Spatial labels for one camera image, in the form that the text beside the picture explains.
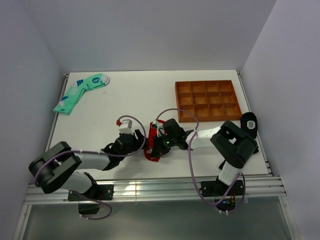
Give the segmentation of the red santa sock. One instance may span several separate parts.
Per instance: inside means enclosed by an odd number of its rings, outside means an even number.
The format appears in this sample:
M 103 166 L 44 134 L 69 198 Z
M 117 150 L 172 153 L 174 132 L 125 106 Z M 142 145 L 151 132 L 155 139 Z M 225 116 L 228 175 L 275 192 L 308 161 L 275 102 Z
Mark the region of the red santa sock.
M 156 130 L 152 128 L 152 122 L 149 124 L 149 132 L 148 132 L 148 137 L 145 143 L 145 147 L 143 149 L 144 156 L 147 160 L 152 161 L 152 162 L 158 162 L 160 158 L 151 158 L 150 154 L 152 152 L 153 146 L 156 143 L 162 143 L 161 136 L 157 136 Z

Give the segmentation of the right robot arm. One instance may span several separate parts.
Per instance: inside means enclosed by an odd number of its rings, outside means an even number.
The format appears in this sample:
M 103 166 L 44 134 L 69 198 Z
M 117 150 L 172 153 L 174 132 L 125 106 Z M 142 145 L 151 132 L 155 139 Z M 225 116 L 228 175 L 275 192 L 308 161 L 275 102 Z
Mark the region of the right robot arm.
M 216 148 L 224 159 L 216 183 L 216 189 L 222 195 L 233 190 L 234 179 L 258 149 L 256 140 L 231 121 L 215 128 L 186 131 L 171 118 L 163 123 L 154 120 L 151 129 L 155 130 L 155 135 L 149 137 L 153 146 L 148 147 L 147 152 L 152 159 L 166 155 L 173 147 L 190 151 Z

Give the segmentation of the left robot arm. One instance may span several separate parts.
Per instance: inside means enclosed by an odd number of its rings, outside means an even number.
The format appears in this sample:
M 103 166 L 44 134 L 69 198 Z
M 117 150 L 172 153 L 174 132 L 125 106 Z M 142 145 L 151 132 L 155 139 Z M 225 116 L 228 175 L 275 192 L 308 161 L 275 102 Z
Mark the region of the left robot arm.
M 98 193 L 97 183 L 90 174 L 78 170 L 112 170 L 124 158 L 144 149 L 147 142 L 146 134 L 138 129 L 133 133 L 121 133 L 99 151 L 72 149 L 67 142 L 60 141 L 33 160 L 28 170 L 34 177 L 34 185 L 45 194 L 59 189 L 75 190 L 86 200 L 91 200 Z

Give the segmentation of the orange compartment tray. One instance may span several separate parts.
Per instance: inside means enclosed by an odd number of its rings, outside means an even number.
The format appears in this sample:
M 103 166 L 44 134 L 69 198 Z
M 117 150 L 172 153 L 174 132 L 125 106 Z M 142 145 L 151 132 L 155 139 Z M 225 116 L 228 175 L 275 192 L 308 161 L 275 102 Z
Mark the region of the orange compartment tray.
M 240 105 L 231 80 L 202 80 L 175 82 L 175 96 L 180 123 L 238 121 Z

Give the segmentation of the mint green patterned sock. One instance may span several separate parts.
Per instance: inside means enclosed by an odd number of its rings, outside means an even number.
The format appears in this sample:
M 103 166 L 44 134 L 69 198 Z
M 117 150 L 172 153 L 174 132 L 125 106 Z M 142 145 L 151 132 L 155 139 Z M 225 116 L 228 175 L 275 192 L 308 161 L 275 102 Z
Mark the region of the mint green patterned sock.
M 67 89 L 53 111 L 59 114 L 70 115 L 85 92 L 105 87 L 109 83 L 110 77 L 104 73 L 97 73 L 77 80 Z

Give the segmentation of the black blue sock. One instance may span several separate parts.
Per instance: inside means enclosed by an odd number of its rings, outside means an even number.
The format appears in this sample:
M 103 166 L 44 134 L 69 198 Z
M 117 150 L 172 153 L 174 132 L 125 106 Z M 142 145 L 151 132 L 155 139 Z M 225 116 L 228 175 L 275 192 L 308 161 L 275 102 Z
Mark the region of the black blue sock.
M 244 142 L 252 144 L 258 135 L 258 120 L 253 112 L 246 112 L 240 118 L 240 129 L 246 133 Z

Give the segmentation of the aluminium frame rail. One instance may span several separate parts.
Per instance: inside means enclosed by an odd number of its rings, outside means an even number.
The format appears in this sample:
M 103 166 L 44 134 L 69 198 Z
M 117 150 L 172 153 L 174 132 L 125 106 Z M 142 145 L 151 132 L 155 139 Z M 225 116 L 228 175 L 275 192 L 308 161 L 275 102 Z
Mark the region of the aluminium frame rail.
M 153 202 L 198 200 L 190 177 L 145 180 L 100 180 L 99 185 L 113 185 L 113 202 Z M 246 177 L 247 198 L 282 197 L 286 190 L 279 176 Z M 23 203 L 25 205 L 69 204 L 68 191 L 59 189 L 45 194 L 39 187 L 29 185 Z

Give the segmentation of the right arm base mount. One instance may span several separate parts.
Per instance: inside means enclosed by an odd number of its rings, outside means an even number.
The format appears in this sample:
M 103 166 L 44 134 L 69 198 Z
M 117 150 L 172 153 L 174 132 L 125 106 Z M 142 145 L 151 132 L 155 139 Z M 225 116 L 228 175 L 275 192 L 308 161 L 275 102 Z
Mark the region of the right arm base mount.
M 229 186 L 219 180 L 202 181 L 200 192 L 203 197 L 222 197 Z M 245 196 L 245 187 L 242 180 L 236 180 L 232 185 L 226 197 L 216 207 L 220 211 L 232 211 L 237 207 L 236 197 Z

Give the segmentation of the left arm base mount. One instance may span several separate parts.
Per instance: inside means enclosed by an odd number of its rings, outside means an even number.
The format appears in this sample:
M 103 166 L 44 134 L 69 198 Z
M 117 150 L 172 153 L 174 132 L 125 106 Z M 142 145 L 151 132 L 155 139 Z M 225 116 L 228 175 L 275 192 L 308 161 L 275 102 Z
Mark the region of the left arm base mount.
M 105 202 L 112 200 L 113 194 L 113 184 L 96 184 L 90 187 L 85 193 L 70 190 L 68 192 L 67 200 L 69 202 L 78 202 L 78 213 L 82 218 L 88 220 L 102 220 L 108 218 L 113 211 L 112 206 Z M 102 209 L 108 209 L 108 213 L 104 216 L 97 216 Z

